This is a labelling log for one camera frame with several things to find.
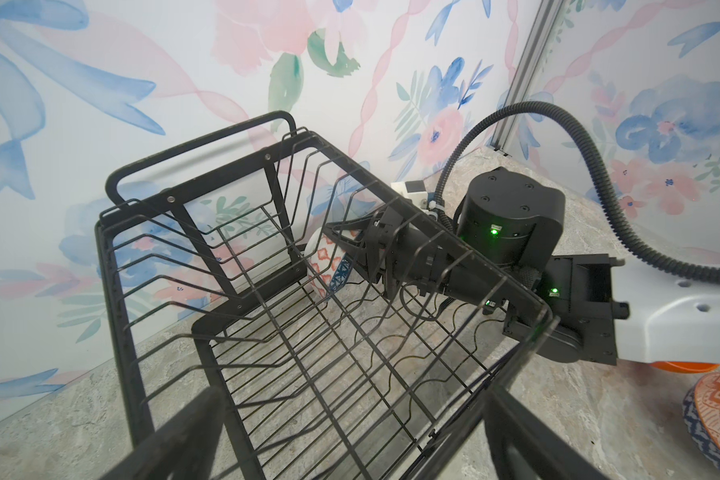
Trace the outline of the black wire dish rack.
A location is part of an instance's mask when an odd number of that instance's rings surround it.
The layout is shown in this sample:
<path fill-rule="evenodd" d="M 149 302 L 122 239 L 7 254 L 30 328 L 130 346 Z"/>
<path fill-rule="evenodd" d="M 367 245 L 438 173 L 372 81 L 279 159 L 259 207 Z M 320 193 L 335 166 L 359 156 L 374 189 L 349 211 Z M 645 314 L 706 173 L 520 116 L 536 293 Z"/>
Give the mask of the black wire dish rack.
<path fill-rule="evenodd" d="M 290 115 L 202 136 L 106 180 L 112 207 L 95 238 L 131 452 L 216 387 L 224 416 L 208 479 L 441 479 L 476 436 L 495 471 L 488 392 L 511 394 L 558 324 L 539 296 L 520 340 L 504 334 L 504 309 L 390 299 L 355 274 L 318 298 L 304 253 L 312 233 L 407 199 L 295 125 L 149 196 L 125 191 L 128 177 L 224 152 L 235 134 L 279 120 Z"/>

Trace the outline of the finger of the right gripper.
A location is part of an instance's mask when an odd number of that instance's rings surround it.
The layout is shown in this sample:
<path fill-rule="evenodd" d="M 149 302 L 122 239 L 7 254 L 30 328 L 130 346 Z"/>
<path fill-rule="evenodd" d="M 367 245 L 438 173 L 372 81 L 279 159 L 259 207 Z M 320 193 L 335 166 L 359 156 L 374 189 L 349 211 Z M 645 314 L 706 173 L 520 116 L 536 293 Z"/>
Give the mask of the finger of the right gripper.
<path fill-rule="evenodd" d="M 364 235 L 371 218 L 330 222 L 322 227 L 322 234 L 338 245 L 345 253 L 359 255 L 365 251 Z"/>
<path fill-rule="evenodd" d="M 330 248 L 329 253 L 330 285 L 345 285 L 353 274 L 364 281 L 373 282 L 366 266 L 351 254 L 341 248 Z"/>

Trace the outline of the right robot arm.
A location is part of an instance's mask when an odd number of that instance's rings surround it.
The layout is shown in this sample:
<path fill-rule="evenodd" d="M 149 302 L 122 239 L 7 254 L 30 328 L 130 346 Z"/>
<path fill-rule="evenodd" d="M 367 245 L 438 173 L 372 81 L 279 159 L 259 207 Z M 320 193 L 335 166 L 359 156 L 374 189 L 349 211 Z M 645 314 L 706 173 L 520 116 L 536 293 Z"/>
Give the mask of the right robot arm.
<path fill-rule="evenodd" d="M 487 314 L 504 309 L 503 332 L 516 340 L 530 332 L 530 298 L 539 296 L 559 320 L 539 352 L 556 362 L 720 364 L 720 285 L 633 259 L 556 254 L 565 201 L 498 167 L 470 182 L 454 233 L 415 217 L 401 199 L 323 232 L 387 298 L 440 294 Z"/>

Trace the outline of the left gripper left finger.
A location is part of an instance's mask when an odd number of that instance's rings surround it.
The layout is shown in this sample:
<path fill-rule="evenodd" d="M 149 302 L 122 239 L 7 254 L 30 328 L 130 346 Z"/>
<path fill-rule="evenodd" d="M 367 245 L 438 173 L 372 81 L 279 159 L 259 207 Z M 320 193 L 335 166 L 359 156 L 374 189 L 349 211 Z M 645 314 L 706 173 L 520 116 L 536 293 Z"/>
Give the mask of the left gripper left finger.
<path fill-rule="evenodd" d="M 208 387 L 107 472 L 105 479 L 208 479 L 219 444 L 224 395 Z"/>

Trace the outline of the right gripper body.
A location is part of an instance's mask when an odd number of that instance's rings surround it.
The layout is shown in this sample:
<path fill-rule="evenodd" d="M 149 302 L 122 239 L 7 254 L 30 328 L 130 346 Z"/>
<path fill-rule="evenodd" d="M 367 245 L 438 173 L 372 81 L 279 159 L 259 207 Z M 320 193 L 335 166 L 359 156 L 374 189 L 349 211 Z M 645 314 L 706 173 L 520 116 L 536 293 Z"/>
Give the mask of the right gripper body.
<path fill-rule="evenodd" d="M 404 283 L 423 294 L 440 293 L 472 305 L 506 299 L 510 282 L 470 252 L 429 236 L 398 212 L 384 208 L 364 218 L 359 233 L 359 274 L 381 282 L 393 296 Z"/>

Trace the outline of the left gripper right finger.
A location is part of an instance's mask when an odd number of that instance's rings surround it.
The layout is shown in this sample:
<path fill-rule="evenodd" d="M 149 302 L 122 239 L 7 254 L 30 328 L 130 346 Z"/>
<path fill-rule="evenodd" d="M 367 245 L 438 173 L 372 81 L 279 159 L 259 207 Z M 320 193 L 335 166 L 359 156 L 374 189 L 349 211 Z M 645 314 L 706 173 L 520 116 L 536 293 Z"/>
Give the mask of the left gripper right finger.
<path fill-rule="evenodd" d="M 488 392 L 484 426 L 500 479 L 604 479 L 506 389 Z"/>

